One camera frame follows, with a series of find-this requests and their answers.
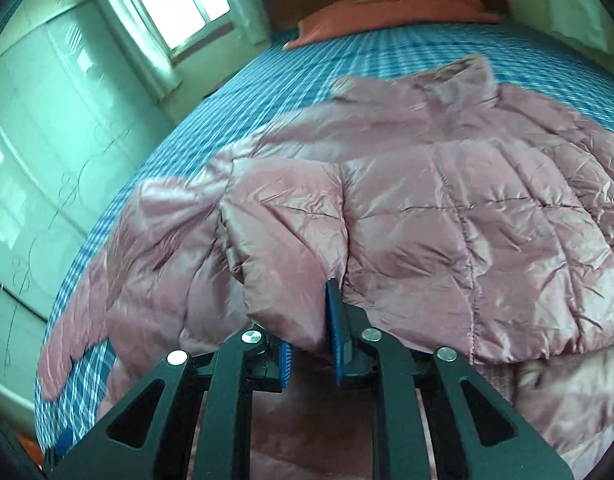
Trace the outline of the blue plaid bed sheet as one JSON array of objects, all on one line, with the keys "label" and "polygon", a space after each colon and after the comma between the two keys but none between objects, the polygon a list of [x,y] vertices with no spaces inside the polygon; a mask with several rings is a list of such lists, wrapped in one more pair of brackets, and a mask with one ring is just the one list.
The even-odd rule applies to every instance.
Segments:
[{"label": "blue plaid bed sheet", "polygon": [[[196,107],[124,187],[65,278],[44,344],[137,185],[147,180],[197,176],[223,148],[275,118],[328,102],[337,78],[395,80],[478,55],[488,61],[498,84],[542,94],[614,132],[614,79],[576,51],[524,26],[508,22],[409,25],[283,49],[297,38],[295,32],[280,35]],[[105,415],[97,416],[94,405],[106,393],[115,360],[112,344],[99,342],[73,364],[63,391],[53,401],[40,396],[37,371],[35,431],[43,450],[54,448],[60,437],[79,441]]]}]

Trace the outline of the orange folded blanket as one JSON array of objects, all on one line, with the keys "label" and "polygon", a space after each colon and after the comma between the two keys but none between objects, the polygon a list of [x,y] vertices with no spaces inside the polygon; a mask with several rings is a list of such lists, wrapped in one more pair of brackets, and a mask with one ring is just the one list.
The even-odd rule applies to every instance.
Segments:
[{"label": "orange folded blanket", "polygon": [[498,24],[480,0],[341,0],[310,14],[298,23],[298,38],[286,51],[325,40],[411,24]]}]

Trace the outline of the pink puffer jacket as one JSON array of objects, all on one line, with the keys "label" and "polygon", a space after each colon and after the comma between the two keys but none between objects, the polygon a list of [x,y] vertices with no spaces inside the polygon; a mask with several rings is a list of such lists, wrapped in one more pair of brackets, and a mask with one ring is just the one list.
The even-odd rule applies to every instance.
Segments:
[{"label": "pink puffer jacket", "polygon": [[369,476],[368,399],[324,383],[324,286],[405,346],[456,349],[584,478],[614,438],[614,132],[474,55],[344,76],[192,178],[136,186],[51,328],[46,401],[101,341],[102,416],[169,352],[251,324],[303,355],[254,402],[256,479]]}]

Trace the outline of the white green wardrobe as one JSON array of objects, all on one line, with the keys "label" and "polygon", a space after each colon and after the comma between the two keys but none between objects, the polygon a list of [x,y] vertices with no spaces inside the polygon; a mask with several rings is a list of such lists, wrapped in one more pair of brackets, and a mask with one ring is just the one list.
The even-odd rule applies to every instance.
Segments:
[{"label": "white green wardrobe", "polygon": [[24,399],[86,236],[173,124],[88,1],[0,56],[0,383]]}]

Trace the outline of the green curtain right side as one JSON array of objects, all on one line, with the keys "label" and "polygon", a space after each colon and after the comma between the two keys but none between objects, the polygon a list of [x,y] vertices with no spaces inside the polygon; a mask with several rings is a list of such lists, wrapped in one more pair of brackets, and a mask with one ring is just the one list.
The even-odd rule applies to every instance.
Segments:
[{"label": "green curtain right side", "polygon": [[614,21],[600,0],[548,0],[551,32],[575,47],[614,56]]}]

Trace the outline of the green curtain left of window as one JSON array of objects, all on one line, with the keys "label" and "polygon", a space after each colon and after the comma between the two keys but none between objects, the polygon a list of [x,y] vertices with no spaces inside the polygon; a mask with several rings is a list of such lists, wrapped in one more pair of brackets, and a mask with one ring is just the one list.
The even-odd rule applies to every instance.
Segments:
[{"label": "green curtain left of window", "polygon": [[165,50],[152,36],[132,0],[97,0],[132,68],[156,102],[181,84]]}]

